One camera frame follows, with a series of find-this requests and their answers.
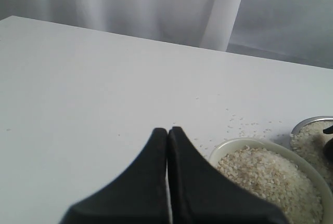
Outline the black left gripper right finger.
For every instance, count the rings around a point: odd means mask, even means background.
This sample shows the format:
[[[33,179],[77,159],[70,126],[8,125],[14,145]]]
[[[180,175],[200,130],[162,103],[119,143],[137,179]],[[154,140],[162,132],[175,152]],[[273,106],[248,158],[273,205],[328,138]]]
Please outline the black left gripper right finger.
[[[278,207],[220,174],[181,127],[168,134],[168,180],[174,223],[288,223]]]

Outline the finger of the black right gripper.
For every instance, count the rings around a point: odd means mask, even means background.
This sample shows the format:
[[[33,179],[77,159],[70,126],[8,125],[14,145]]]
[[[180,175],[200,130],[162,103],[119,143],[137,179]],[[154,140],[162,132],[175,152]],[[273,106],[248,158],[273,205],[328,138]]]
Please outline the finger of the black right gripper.
[[[332,126],[323,130],[323,154],[328,161],[332,161]]]

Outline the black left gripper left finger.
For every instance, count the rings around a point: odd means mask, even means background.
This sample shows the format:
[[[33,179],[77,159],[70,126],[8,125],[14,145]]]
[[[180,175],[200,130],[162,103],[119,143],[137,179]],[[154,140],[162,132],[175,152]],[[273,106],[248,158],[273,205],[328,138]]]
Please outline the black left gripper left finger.
[[[146,145],[114,181],[73,204],[62,223],[169,223],[165,182],[167,137],[155,128]]]

